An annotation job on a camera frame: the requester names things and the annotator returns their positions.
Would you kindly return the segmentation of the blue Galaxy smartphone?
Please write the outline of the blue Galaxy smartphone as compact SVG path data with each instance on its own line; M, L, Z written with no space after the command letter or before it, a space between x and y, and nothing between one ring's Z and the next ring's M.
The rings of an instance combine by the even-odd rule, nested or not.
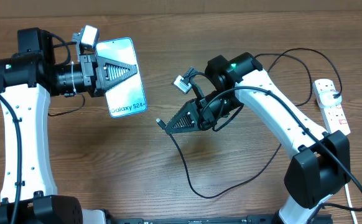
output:
M132 40L125 37L99 42L96 56L111 117L144 112L147 102Z

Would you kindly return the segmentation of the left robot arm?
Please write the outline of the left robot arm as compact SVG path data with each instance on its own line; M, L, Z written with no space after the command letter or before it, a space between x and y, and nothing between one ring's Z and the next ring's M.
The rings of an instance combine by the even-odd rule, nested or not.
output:
M22 29L18 51L0 59L0 104L5 135L5 174L0 223L114 223L109 211L88 210L75 197L59 195L48 141L54 96L105 97L118 118L146 110L136 51L129 37L101 41L93 26L74 33L77 60L55 61L57 36Z

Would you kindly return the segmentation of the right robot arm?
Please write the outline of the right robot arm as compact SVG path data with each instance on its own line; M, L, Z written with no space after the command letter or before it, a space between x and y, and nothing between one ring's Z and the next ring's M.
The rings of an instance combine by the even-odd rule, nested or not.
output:
M328 199L351 180L350 143L340 130L329 131L301 112L270 79L251 54L231 60L211 59L204 76L215 87L204 95L195 84L197 71L189 69L174 80L182 92L195 98L160 127L169 135L215 128L220 118L234 118L250 108L272 131L290 158L284 177L289 193L273 223L310 223Z

